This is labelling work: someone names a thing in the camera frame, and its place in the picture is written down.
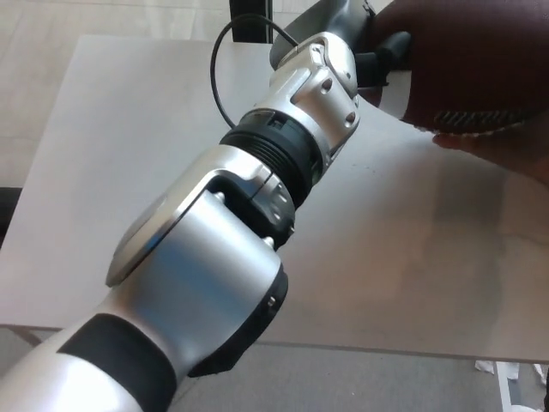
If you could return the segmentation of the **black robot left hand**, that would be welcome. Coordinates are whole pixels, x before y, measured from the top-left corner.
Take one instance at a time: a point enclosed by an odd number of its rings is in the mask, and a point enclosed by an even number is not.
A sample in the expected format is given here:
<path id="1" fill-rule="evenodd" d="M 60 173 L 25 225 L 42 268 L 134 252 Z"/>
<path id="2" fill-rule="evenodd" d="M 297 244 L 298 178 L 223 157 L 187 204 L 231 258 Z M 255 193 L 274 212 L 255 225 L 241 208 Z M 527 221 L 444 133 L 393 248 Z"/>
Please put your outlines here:
<path id="1" fill-rule="evenodd" d="M 271 79 L 327 70 L 350 94 L 386 88 L 389 74 L 407 60 L 412 34 L 393 30 L 375 39 L 379 21 L 367 1 L 316 2 L 285 28 L 296 45 L 282 37 L 273 43 Z"/>

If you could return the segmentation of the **person's bare hand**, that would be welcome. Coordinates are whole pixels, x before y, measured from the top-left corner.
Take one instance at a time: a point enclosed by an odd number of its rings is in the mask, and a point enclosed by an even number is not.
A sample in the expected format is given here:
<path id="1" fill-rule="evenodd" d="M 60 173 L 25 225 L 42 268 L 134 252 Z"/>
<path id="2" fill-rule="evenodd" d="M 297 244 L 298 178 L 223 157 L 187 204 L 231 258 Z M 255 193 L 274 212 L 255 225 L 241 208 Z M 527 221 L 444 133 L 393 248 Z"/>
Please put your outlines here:
<path id="1" fill-rule="evenodd" d="M 548 112 L 491 134 L 437 134 L 432 141 L 440 148 L 462 151 L 548 187 Z"/>

